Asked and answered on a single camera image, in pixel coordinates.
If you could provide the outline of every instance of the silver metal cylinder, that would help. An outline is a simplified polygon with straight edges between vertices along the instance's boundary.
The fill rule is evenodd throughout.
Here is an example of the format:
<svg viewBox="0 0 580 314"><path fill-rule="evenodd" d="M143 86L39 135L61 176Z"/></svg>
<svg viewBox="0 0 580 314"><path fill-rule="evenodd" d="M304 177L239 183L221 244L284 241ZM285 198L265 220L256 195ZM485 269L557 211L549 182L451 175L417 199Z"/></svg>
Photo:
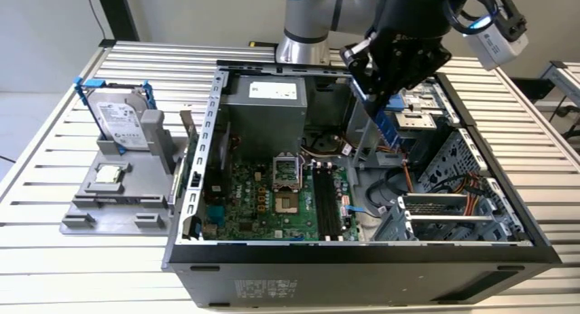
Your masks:
<svg viewBox="0 0 580 314"><path fill-rule="evenodd" d="M284 36L276 49L276 62L307 65L329 65L328 41L301 43Z"/></svg>

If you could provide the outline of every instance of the green circuit board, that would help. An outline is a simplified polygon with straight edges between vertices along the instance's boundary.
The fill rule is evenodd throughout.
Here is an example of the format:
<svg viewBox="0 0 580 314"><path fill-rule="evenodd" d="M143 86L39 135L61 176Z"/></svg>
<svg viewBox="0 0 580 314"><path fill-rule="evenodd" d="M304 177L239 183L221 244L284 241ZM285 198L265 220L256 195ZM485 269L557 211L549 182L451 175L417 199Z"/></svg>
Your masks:
<svg viewBox="0 0 580 314"><path fill-rule="evenodd" d="M292 175L291 168L284 168L284 171L285 175ZM205 239L319 241L311 169L305 168L301 172L303 182L297 193L273 192L272 175L271 163L233 164L224 224L221 227L216 224L204 225ZM337 168L332 178L337 186L336 211L343 225L345 219L341 217L341 196L345 195L352 200L347 171ZM355 217L349 218L352 224L343 229L343 239L357 241Z"/></svg>

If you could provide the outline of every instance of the case label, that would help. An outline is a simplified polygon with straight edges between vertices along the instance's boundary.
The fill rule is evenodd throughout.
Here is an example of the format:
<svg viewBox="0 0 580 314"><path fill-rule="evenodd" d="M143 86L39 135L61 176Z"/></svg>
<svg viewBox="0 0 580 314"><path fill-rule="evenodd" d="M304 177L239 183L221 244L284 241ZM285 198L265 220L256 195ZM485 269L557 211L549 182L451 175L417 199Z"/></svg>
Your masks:
<svg viewBox="0 0 580 314"><path fill-rule="evenodd" d="M299 280L233 280L237 298L293 298Z"/></svg>

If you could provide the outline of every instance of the hard drive label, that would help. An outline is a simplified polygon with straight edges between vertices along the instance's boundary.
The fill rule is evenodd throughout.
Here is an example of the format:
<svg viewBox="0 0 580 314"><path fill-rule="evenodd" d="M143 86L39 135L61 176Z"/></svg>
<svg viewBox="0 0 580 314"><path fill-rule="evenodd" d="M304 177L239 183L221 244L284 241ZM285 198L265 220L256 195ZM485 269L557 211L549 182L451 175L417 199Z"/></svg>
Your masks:
<svg viewBox="0 0 580 314"><path fill-rule="evenodd" d="M147 148L145 134L143 134L137 114L131 105L125 103L97 103L103 124L111 136L128 150Z"/></svg>

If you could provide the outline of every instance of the circuit board component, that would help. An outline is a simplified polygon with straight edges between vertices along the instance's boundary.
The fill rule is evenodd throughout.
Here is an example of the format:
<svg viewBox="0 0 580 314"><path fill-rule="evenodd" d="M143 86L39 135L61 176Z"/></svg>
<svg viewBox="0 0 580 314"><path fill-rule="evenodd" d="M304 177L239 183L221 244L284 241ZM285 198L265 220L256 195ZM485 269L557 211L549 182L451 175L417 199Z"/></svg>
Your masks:
<svg viewBox="0 0 580 314"><path fill-rule="evenodd" d="M292 192L277 192L273 195L276 213L299 212L299 195Z"/></svg>

